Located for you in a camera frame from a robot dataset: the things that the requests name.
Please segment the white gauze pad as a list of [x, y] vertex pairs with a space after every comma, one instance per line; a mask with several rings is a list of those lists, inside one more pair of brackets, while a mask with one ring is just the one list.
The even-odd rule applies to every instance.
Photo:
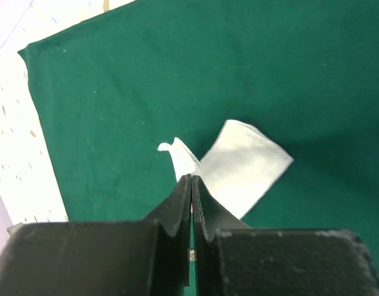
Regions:
[[227, 120], [200, 170], [211, 195], [241, 219], [292, 163], [293, 157], [259, 129]]
[[158, 151], [168, 152], [173, 163], [176, 181], [185, 175], [201, 175], [200, 162], [192, 151], [179, 139], [174, 138], [173, 143], [163, 142], [158, 146]]

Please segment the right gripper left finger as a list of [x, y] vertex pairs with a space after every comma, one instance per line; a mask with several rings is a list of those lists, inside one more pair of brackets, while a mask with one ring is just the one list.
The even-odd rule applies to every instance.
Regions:
[[0, 255], [0, 295], [182, 295], [191, 175], [138, 221], [32, 223]]

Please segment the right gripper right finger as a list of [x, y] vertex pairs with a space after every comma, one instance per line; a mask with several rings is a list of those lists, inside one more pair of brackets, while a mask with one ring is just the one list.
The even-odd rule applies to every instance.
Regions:
[[359, 237], [342, 229], [251, 228], [192, 179], [198, 295], [379, 295]]

